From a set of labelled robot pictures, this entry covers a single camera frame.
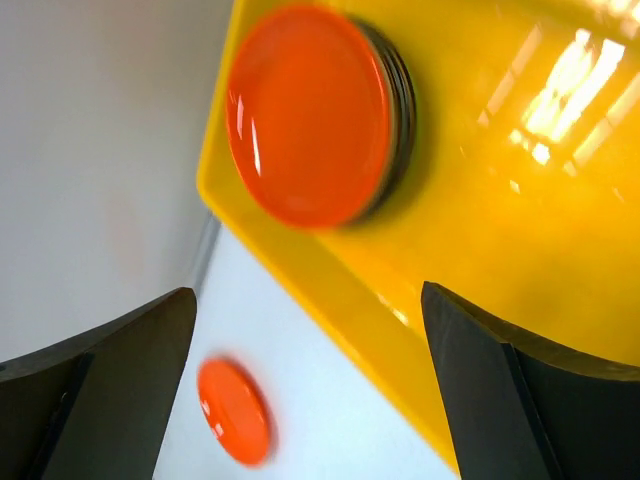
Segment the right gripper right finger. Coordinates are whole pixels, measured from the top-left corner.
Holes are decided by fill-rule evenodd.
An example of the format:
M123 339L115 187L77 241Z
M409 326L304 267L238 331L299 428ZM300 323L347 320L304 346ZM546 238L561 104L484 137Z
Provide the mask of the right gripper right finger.
M636 479L639 369L424 283L427 341L464 479Z

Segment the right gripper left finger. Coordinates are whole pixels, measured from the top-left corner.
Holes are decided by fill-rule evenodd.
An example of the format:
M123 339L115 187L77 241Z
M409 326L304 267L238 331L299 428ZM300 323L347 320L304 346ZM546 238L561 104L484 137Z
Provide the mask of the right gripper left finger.
M2 362L2 478L152 478L196 312L178 288Z

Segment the orange plate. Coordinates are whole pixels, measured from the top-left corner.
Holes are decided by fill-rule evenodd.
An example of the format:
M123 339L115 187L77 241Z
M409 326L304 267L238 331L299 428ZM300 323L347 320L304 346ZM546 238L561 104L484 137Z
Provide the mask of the orange plate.
M250 31L229 74L226 123L248 192L291 226L355 220L390 168L383 64L356 24L327 8L280 8Z
M205 359L197 373L199 403L222 448L246 467L265 463L273 446L268 405L249 373L225 356Z

